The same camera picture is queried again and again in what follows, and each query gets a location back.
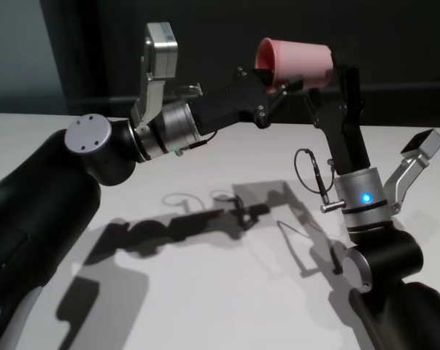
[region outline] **white table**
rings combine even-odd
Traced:
[[[0,179],[71,121],[0,114]],[[384,180],[419,131],[363,128]],[[331,272],[328,245],[350,245],[341,213],[321,214],[320,197],[296,180],[292,161],[300,147],[314,151],[328,183],[321,131],[240,124],[103,187],[98,213],[39,297],[18,349],[372,349],[348,305],[347,283]],[[309,160],[299,162],[314,185]],[[225,201],[234,193],[258,213],[247,232]],[[440,151],[396,220],[424,251],[423,270],[409,280],[440,291]],[[291,228],[282,232],[277,221]],[[84,265],[103,232],[107,258]],[[147,232],[193,236],[166,243],[146,241]]]

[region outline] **cable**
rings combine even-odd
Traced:
[[[208,139],[205,139],[205,142],[210,142],[218,133],[218,130],[216,130]]]
[[[310,191],[310,192],[312,192],[312,193],[315,193],[316,195],[319,195],[319,194],[320,194],[320,191],[313,190],[312,188],[310,188],[309,186],[307,186],[307,185],[304,183],[303,179],[301,178],[301,175],[300,175],[299,170],[298,170],[298,164],[297,164],[298,155],[299,155],[299,153],[301,153],[301,152],[305,152],[305,153],[307,153],[307,154],[310,156],[310,152],[311,152],[311,151],[310,151],[309,149],[307,149],[307,148],[300,148],[300,149],[298,149],[298,150],[296,151],[296,153],[294,154],[294,170],[295,170],[295,172],[296,172],[296,175],[298,176],[299,181],[300,181],[300,182],[302,183],[302,185],[306,188],[306,190],[308,190],[308,191]],[[328,187],[328,189],[325,190],[326,192],[328,192],[329,190],[331,190],[331,188],[333,187],[334,180],[335,180],[335,167],[334,167],[332,164],[330,164],[330,169],[331,169],[331,183],[330,183],[330,186]]]

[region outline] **robotic arm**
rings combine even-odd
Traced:
[[[0,349],[15,348],[41,288],[96,213],[99,184],[120,184],[132,174],[136,163],[168,152],[181,155],[206,144],[202,136],[234,123],[252,122],[266,128],[283,99],[303,88],[311,88],[307,101],[314,124],[327,137],[339,175],[335,179],[339,201],[335,203],[330,203],[317,177],[324,198],[322,210],[343,208],[350,237],[358,244],[348,249],[343,261],[344,275],[358,290],[354,294],[360,306],[358,314],[374,344],[385,341],[385,347],[378,349],[394,349],[390,347],[394,342],[407,343],[412,322],[396,321],[407,336],[391,338],[382,330],[387,322],[381,319],[388,318],[390,323],[406,316],[386,305],[391,305],[403,286],[401,278],[422,267],[422,252],[409,234],[394,229],[390,213],[396,206],[401,208],[408,186],[440,147],[440,136],[435,131],[417,136],[384,191],[377,169],[369,168],[359,129],[363,101],[358,69],[335,65],[330,50],[318,50],[318,46],[312,45],[311,51],[320,53],[324,63],[320,69],[284,74],[274,52],[265,55],[268,62],[256,64],[254,69],[239,67],[224,90],[204,96],[198,89],[196,98],[163,105],[165,81],[175,77],[177,43],[168,23],[149,23],[141,92],[131,118],[113,122],[99,114],[84,115],[66,131],[53,134],[0,181]],[[339,115],[328,116],[316,88],[328,82],[328,67],[331,73],[333,66],[338,68],[344,104]],[[317,164],[314,166],[317,175]],[[428,298],[436,305],[426,304],[428,310],[440,308],[440,297]],[[440,349],[432,340],[438,334],[424,332],[419,343],[427,341],[434,344],[429,349]]]

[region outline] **pink cup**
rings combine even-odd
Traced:
[[[258,45],[255,67],[274,72],[271,86],[302,76],[304,88],[326,86],[333,73],[331,51],[325,45],[263,39]]]

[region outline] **round joint cap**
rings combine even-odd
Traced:
[[[69,151],[85,155],[101,149],[109,141],[111,130],[111,123],[106,117],[86,114],[67,128],[64,142]]]
[[[372,272],[366,258],[355,248],[349,248],[341,263],[343,276],[359,290],[367,293],[372,290]]]

